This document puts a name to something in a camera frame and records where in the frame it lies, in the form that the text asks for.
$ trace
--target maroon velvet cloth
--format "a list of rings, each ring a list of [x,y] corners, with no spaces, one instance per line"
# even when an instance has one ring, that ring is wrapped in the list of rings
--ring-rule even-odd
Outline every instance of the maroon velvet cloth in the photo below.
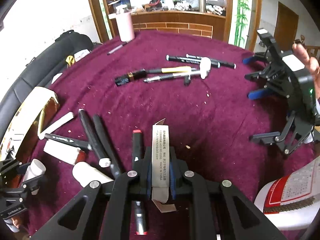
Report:
[[[51,89],[61,103],[54,121],[69,111],[77,115],[79,108],[90,116],[100,115],[127,171],[132,167],[132,130],[142,130],[145,146],[151,146],[152,125],[163,118],[169,125],[170,146],[190,170],[212,181],[229,179],[251,201],[266,183],[314,158],[311,144],[302,145],[284,160],[276,146],[249,142],[250,135],[282,130],[287,111],[286,101],[278,97],[256,101],[247,98],[249,91],[262,87],[244,79],[255,70],[242,64],[243,58],[252,55],[250,52],[204,37],[143,31],[107,56],[119,44],[116,37],[94,50],[66,70]],[[186,65],[166,61],[167,54],[186,53],[234,62],[237,68],[212,68],[205,80],[194,77],[188,87],[183,79],[154,83],[139,80],[121,87],[114,83],[115,77],[129,71]],[[78,117],[54,133],[87,140]],[[31,235],[82,189],[72,176],[73,166],[46,154],[44,144],[45,140],[39,141],[32,154],[46,166],[48,183],[30,199],[25,224]],[[93,152],[86,161],[98,167]],[[103,171],[111,176],[108,168]],[[148,235],[135,236],[132,220],[130,238],[188,239],[188,210],[183,203],[177,204],[177,209],[161,214],[152,202],[148,203]],[[285,234],[294,239],[296,232]]]

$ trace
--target metal rivet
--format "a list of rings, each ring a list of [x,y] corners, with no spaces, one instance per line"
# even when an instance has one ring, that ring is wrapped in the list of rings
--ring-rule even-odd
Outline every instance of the metal rivet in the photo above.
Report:
[[[90,182],[90,187],[91,188],[96,188],[99,185],[100,185],[100,183],[98,181],[96,181],[96,180]]]
[[[193,176],[195,175],[195,173],[194,173],[193,171],[186,171],[186,172],[184,173],[184,175],[185,175],[186,177],[188,177],[188,178],[191,178],[191,177],[193,177]]]
[[[128,176],[131,177],[131,178],[133,178],[133,177],[135,177],[137,175],[138,175],[138,173],[136,171],[128,171]]]
[[[225,179],[225,180],[222,182],[222,185],[225,186],[225,187],[230,187],[230,186],[232,185],[232,183],[231,183],[230,180]]]

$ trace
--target pink bottle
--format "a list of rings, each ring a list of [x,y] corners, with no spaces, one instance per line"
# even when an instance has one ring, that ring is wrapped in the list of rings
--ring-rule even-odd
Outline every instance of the pink bottle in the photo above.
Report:
[[[126,4],[122,4],[116,7],[116,21],[121,41],[132,41],[134,39],[134,31],[131,13],[128,10]]]

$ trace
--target black leather chair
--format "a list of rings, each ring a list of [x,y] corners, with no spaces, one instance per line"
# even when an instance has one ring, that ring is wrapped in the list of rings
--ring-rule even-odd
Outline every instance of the black leather chair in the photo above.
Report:
[[[70,30],[27,65],[0,103],[0,142],[13,116],[34,87],[49,87],[52,78],[67,68],[67,56],[74,56],[83,49],[92,51],[93,47],[88,36]]]

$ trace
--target white hammer head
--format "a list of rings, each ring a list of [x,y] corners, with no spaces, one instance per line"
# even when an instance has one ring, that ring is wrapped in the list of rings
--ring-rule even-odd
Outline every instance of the white hammer head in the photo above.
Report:
[[[200,61],[200,76],[202,79],[205,79],[211,69],[211,60],[207,57],[203,57]]]

